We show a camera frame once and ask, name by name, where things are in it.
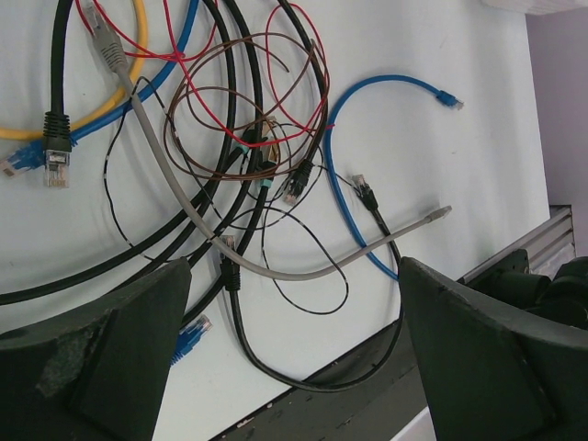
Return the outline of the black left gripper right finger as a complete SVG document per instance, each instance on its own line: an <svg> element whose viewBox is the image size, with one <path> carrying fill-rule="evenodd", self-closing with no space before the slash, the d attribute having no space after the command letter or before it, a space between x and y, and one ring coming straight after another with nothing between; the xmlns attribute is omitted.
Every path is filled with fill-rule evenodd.
<svg viewBox="0 0 588 441"><path fill-rule="evenodd" d="M587 329L520 310L413 258L401 261L400 288L438 439L587 437Z"/></svg>

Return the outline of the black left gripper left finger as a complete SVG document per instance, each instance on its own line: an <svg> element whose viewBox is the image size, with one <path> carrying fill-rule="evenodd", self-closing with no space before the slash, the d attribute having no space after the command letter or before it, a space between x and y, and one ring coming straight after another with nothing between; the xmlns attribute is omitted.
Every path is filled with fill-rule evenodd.
<svg viewBox="0 0 588 441"><path fill-rule="evenodd" d="M4 440L150 440L187 305L178 259L1 335Z"/></svg>

